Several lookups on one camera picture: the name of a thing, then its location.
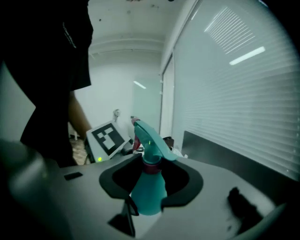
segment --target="teal spray bottle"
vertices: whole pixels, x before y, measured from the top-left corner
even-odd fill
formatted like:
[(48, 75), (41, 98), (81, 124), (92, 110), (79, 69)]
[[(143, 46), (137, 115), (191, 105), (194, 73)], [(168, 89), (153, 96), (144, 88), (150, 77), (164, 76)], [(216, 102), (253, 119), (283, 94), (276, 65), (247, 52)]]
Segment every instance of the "teal spray bottle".
[(164, 140), (148, 124), (139, 119), (132, 119), (132, 123), (135, 127), (134, 150), (142, 143), (144, 156), (142, 174), (131, 192), (131, 198), (140, 214), (150, 216), (161, 211), (161, 200), (167, 197), (160, 169), (162, 158), (174, 161), (177, 155), (170, 151)]

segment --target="ceiling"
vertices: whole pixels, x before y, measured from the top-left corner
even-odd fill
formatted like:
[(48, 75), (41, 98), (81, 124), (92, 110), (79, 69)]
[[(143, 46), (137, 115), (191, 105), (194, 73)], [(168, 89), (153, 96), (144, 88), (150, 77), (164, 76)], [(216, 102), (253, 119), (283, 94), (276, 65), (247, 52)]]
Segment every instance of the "ceiling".
[(161, 52), (185, 0), (90, 0), (90, 54), (119, 50)]

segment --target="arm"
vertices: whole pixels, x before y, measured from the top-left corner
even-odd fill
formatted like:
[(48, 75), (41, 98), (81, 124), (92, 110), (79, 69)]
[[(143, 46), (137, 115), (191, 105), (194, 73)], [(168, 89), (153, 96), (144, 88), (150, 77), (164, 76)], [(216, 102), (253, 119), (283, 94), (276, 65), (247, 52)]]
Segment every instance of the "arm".
[(74, 92), (70, 92), (69, 95), (69, 121), (75, 131), (82, 137), (86, 138), (86, 132), (91, 129), (88, 120), (85, 117), (83, 109), (81, 108), (79, 102), (77, 101)]

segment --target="person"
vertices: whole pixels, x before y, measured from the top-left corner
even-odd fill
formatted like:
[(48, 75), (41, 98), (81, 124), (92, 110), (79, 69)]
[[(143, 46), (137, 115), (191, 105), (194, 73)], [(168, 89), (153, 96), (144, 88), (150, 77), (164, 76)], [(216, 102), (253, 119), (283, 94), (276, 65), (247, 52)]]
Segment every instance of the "person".
[(91, 128), (74, 94), (91, 85), (88, 0), (5, 1), (2, 9), (2, 59), (36, 107), (21, 142), (59, 167), (76, 165), (68, 121), (83, 138)]

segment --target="window blinds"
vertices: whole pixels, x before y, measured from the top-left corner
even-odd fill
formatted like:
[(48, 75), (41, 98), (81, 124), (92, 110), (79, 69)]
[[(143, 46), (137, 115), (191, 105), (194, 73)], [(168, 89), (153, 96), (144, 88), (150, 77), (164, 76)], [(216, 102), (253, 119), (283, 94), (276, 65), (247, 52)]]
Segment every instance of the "window blinds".
[(200, 1), (174, 60), (175, 146), (186, 130), (299, 178), (300, 62), (266, 6)]

